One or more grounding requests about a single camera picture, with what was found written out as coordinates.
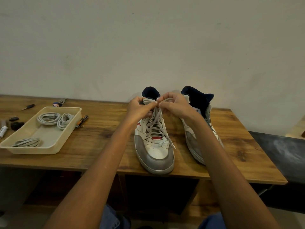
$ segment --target bundle of shoelaces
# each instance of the bundle of shoelaces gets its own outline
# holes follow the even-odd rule
[[[37,120],[42,125],[57,125],[60,130],[64,130],[67,125],[71,122],[74,115],[64,113],[60,115],[57,112],[43,113],[38,116]],[[39,137],[24,138],[16,141],[13,147],[36,147],[40,144],[41,140]]]

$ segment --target plastic tray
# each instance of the plastic tray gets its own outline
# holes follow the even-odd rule
[[[61,115],[70,113],[74,115],[72,121],[64,130],[57,128],[57,125],[42,125],[37,117],[42,113],[57,112]],[[7,149],[13,154],[56,154],[66,142],[75,126],[81,119],[81,108],[70,107],[45,107],[26,122],[19,130],[14,132],[0,144],[0,148]],[[40,144],[37,147],[13,147],[18,140],[39,137]]]

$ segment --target sneaker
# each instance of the sneaker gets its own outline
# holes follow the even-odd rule
[[[206,123],[210,126],[211,130],[213,131],[215,137],[217,138],[217,140],[223,147],[223,144],[211,123],[210,112],[211,112],[212,106],[210,104],[210,101],[213,99],[214,95],[213,94],[204,94],[190,86],[185,86],[182,89],[181,94],[185,97],[186,101],[200,115],[202,115],[202,117],[204,118]],[[191,154],[198,162],[205,165],[193,130],[185,123],[185,121],[183,119],[181,119],[181,120],[184,125],[186,144],[187,144]]]
[[[143,104],[149,104],[160,97],[153,87],[142,92],[145,97]],[[153,174],[167,174],[173,170],[175,156],[173,143],[169,138],[164,124],[162,111],[155,108],[151,118],[138,122],[135,129],[135,149],[144,168]]]

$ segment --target hand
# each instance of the hand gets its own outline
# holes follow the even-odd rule
[[[189,105],[184,96],[180,93],[165,93],[157,100],[157,102],[159,103],[159,107],[162,108],[162,110],[167,109],[182,119],[187,120],[193,115],[196,115],[196,111]]]
[[[139,104],[139,102],[143,101],[143,99],[144,97],[137,96],[128,104],[126,119],[132,124],[138,123],[139,120],[143,118],[152,117],[153,112],[151,110],[158,105],[156,101],[147,105]]]

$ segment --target jeans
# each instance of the jeans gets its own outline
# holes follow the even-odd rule
[[[104,208],[99,229],[130,229],[129,221],[118,215],[109,205]],[[220,212],[208,216],[198,227],[198,229],[226,229],[224,220]]]

